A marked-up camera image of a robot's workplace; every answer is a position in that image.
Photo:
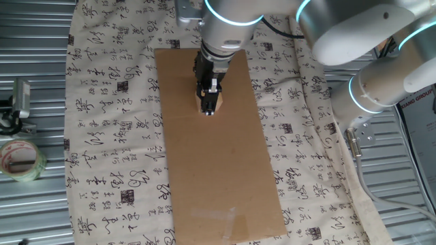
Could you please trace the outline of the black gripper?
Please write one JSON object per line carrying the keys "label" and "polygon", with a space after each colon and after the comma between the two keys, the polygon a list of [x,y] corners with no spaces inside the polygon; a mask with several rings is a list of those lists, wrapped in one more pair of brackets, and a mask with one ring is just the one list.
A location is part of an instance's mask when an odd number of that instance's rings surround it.
{"label": "black gripper", "polygon": [[[213,67],[214,62],[208,60],[202,51],[198,51],[194,60],[193,72],[197,79],[196,96],[200,98],[200,109],[206,116],[213,116],[217,109],[218,98],[222,91],[220,82],[226,74],[226,71],[214,72]],[[211,79],[210,84],[201,83],[208,79]]]}

